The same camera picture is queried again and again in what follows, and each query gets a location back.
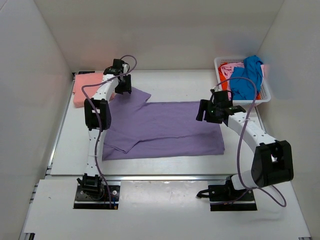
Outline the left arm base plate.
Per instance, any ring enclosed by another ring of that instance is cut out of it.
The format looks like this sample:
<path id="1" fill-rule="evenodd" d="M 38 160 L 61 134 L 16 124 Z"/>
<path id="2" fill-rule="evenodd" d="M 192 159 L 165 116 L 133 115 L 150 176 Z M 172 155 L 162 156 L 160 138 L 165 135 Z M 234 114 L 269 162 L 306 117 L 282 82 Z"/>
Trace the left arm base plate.
<path id="1" fill-rule="evenodd" d="M 107 187 L 104 187 L 101 194 L 89 195 L 83 191 L 80 185 L 77 186 L 73 208 L 81 210 L 117 210 L 121 193 L 120 182 L 109 185 L 110 197 Z"/>

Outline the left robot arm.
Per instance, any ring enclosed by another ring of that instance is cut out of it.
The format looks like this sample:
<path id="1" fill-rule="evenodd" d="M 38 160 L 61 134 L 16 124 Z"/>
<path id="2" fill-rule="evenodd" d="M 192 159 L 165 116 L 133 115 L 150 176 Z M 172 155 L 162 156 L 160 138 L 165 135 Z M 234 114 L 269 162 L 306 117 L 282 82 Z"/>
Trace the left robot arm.
<path id="1" fill-rule="evenodd" d="M 100 168 L 104 139 L 112 122 L 109 101 L 113 93 L 132 92 L 130 72 L 130 65 L 123 58 L 114 59 L 112 66 L 104 70 L 100 83 L 81 87 L 89 147 L 84 174 L 77 181 L 82 192 L 94 201 L 103 201 L 111 195 Z"/>

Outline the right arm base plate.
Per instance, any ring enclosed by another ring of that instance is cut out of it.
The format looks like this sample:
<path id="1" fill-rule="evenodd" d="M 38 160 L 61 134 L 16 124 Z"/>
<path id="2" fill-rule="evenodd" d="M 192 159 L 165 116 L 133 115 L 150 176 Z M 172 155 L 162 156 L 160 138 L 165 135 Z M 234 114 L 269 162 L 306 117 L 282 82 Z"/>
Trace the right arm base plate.
<path id="1" fill-rule="evenodd" d="M 235 190 L 227 184 L 208 185 L 208 188 L 199 191 L 196 197 L 209 199 L 211 212 L 250 212 L 258 210 L 254 193 L 251 190 Z"/>

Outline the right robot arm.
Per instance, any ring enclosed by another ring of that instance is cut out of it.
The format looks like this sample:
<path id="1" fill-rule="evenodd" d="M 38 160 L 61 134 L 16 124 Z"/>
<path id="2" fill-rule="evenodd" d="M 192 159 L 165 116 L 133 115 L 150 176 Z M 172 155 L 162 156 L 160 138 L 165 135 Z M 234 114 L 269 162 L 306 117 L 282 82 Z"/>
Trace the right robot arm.
<path id="1" fill-rule="evenodd" d="M 239 135 L 237 153 L 242 143 L 253 152 L 251 169 L 241 171 L 240 156 L 236 157 L 237 173 L 228 176 L 224 185 L 212 186 L 211 195 L 225 195 L 229 200 L 237 200 L 245 192 L 263 189 L 294 178 L 292 147 L 286 140 L 277 140 L 259 128 L 249 113 L 240 105 L 234 105 L 226 90 L 211 91 L 209 100 L 199 103 L 197 121 L 225 124 Z"/>

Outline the purple t shirt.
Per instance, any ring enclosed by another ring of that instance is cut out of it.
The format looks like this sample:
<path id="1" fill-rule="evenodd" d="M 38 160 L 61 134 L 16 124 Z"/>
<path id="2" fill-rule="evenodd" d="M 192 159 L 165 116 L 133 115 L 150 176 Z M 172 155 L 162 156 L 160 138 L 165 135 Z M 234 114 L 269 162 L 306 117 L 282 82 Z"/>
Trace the purple t shirt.
<path id="1" fill-rule="evenodd" d="M 150 97 L 133 88 L 109 103 L 104 161 L 224 154 L 220 125 L 196 120 L 198 101 L 150 102 Z"/>

